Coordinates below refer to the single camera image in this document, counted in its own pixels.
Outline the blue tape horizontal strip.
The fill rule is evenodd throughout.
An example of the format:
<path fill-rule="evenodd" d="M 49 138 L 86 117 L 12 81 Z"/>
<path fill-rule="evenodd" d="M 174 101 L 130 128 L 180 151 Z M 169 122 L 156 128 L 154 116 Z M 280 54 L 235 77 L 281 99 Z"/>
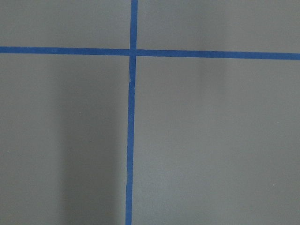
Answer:
<path fill-rule="evenodd" d="M 2 46 L 1 53 L 299 60 L 298 53 Z"/>

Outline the blue tape long vertical strip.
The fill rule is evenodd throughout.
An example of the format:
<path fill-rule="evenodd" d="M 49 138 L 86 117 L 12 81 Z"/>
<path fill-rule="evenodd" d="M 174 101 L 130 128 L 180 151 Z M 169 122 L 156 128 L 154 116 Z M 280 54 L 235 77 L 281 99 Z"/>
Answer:
<path fill-rule="evenodd" d="M 135 130 L 135 77 L 137 56 L 137 16 L 138 1 L 131 1 L 130 43 L 129 43 L 129 83 L 128 83 L 128 113 L 127 113 L 127 183 L 125 224 L 132 224 L 133 200 L 133 162 L 134 162 L 134 130 Z"/>

